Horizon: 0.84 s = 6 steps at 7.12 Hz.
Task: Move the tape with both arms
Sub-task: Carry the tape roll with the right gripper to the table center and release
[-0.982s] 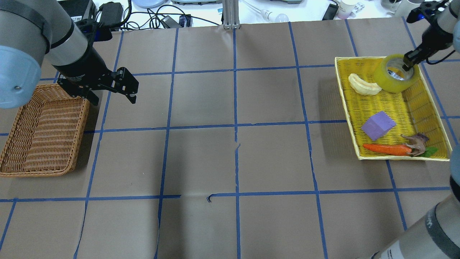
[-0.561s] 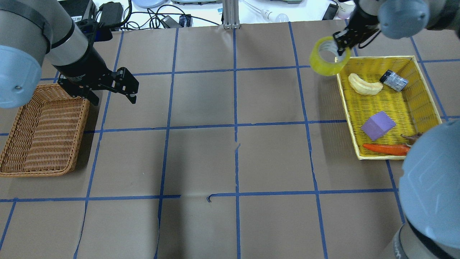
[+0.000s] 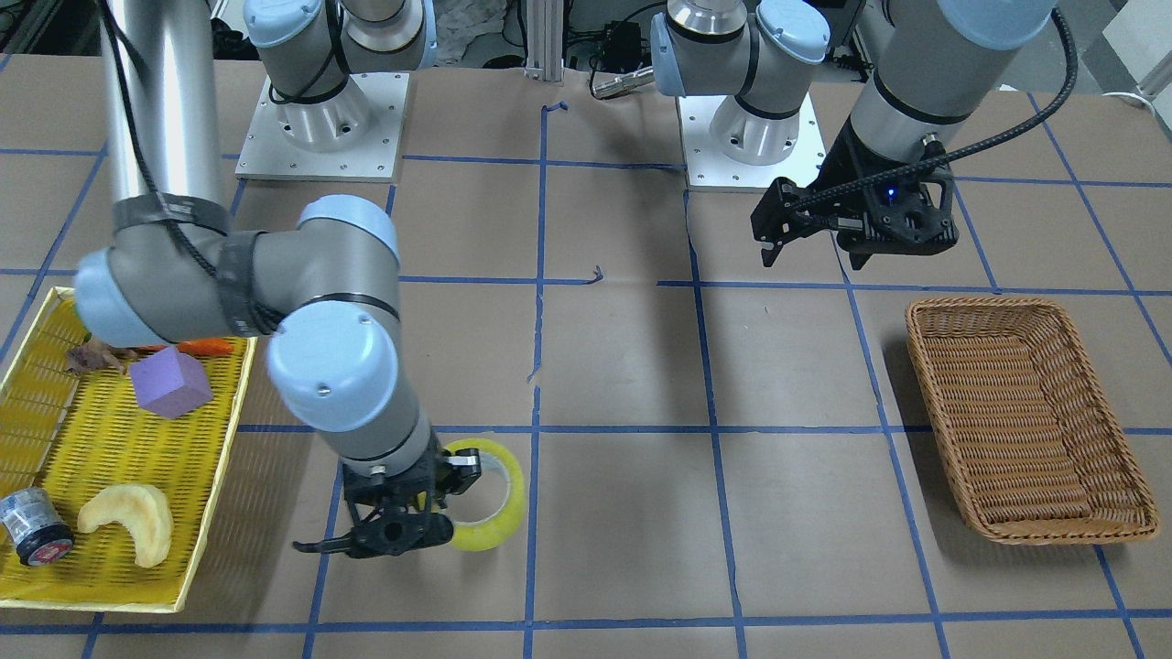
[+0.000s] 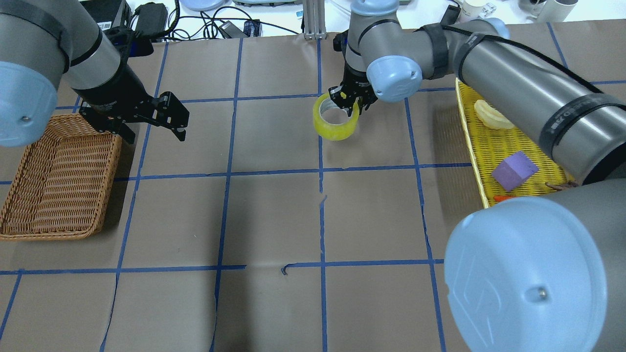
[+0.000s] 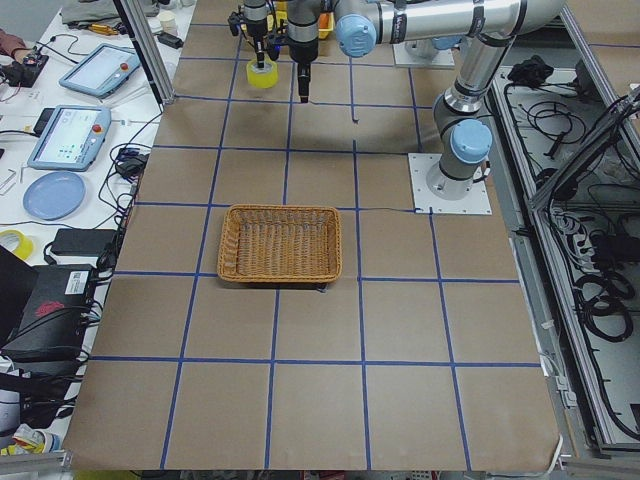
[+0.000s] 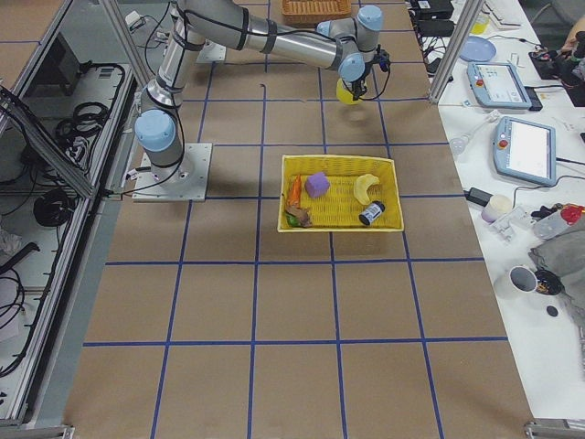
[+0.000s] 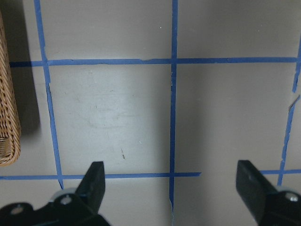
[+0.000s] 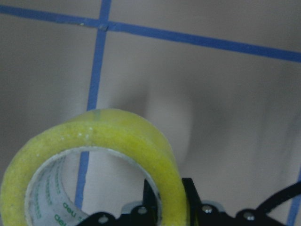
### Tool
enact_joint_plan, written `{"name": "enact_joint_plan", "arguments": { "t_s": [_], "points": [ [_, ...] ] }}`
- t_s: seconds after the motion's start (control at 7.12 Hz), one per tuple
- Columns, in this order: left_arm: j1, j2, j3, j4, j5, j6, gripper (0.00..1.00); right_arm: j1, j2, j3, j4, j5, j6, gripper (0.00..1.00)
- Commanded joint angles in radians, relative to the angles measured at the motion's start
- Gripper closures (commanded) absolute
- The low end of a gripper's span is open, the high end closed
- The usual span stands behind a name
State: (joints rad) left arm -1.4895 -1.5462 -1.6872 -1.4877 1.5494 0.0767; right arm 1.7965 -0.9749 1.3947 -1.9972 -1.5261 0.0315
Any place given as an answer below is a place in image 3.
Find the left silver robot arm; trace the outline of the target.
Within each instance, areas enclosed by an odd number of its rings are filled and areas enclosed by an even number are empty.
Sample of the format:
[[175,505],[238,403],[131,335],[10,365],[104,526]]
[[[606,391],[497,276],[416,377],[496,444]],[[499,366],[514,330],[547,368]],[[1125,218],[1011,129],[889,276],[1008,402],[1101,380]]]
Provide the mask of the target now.
[[[777,176],[751,212],[761,259],[829,231],[850,266],[874,254],[941,254],[958,242],[950,163],[1004,145],[1070,97],[1079,50],[1055,1],[884,1],[892,27],[861,70],[863,90],[812,182]],[[966,147],[950,140],[1034,38],[1052,26],[1067,67],[1050,104]],[[771,167],[797,141],[815,72],[836,50],[831,25],[805,1],[669,1],[650,22],[657,91],[718,96],[711,136],[728,158]]]

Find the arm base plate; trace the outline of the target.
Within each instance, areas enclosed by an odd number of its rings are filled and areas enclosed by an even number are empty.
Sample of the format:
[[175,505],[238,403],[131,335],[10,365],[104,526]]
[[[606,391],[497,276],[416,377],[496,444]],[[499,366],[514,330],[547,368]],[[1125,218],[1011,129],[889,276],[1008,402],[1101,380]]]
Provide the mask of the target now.
[[334,98],[277,104],[264,83],[236,175],[247,181],[397,179],[409,72],[363,72]]
[[808,185],[825,157],[809,95],[782,120],[754,116],[732,96],[677,97],[677,116],[691,191],[763,192],[778,177]]

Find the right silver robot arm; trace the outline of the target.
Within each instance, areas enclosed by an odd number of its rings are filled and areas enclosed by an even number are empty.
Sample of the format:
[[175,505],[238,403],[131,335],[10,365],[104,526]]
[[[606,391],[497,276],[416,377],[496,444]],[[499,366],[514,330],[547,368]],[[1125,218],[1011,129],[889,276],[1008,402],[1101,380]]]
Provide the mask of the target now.
[[87,330],[116,347],[270,338],[284,405],[341,460],[349,534],[300,552],[398,556],[489,546],[449,497],[485,447],[444,448],[398,359],[398,246],[377,204],[313,201],[292,231],[232,231],[217,167],[212,30],[204,1],[100,1],[110,89],[113,246],[74,278]]

